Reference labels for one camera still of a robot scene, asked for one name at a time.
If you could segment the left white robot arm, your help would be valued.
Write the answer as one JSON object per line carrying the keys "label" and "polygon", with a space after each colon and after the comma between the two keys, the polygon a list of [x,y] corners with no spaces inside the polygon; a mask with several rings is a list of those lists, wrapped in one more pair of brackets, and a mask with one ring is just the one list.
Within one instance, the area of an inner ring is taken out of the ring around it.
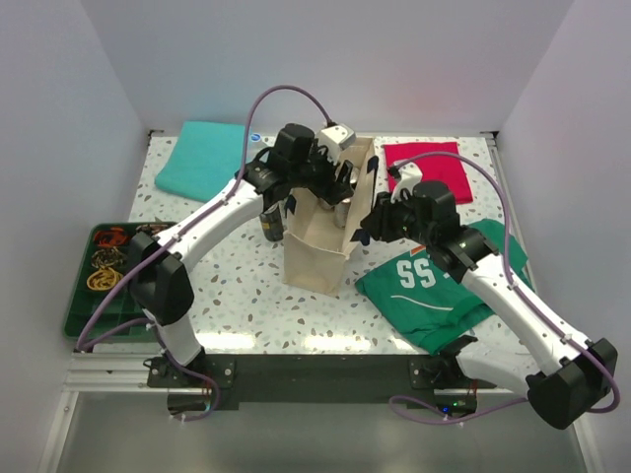
{"label": "left white robot arm", "polygon": [[173,357],[169,373],[180,385],[193,386],[204,375],[204,349],[187,315],[194,300],[190,272],[232,231],[296,188],[329,204],[351,196],[352,164],[342,154],[355,140],[355,132],[344,124],[330,123],[313,132],[289,123],[272,146],[259,150],[208,203],[155,236],[132,239],[127,289],[156,323]]}

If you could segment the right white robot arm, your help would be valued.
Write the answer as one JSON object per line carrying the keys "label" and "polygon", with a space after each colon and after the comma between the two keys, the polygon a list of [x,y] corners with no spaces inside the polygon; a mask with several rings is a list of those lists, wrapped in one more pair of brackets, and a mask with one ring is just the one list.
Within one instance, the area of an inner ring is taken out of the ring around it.
{"label": "right white robot arm", "polygon": [[423,245],[439,269],[499,316],[533,363],[527,367],[517,358],[488,355],[480,341],[469,340],[440,361],[445,384],[460,387],[475,378],[506,388],[558,430],[586,413],[609,413],[619,406],[616,348],[573,328],[513,272],[508,250],[462,224],[445,184],[419,182],[396,195],[377,193],[361,229],[376,241],[405,238]]}

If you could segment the beige canvas bag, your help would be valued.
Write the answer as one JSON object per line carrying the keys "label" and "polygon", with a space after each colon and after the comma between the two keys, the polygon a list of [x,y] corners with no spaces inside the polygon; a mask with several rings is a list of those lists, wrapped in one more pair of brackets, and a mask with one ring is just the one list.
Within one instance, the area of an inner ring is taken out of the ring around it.
{"label": "beige canvas bag", "polygon": [[359,137],[342,153],[359,169],[346,227],[333,223],[334,210],[326,210],[307,189],[292,191],[286,202],[284,282],[327,296],[336,296],[346,262],[359,242],[353,239],[361,221],[371,212],[380,158],[374,140]]}

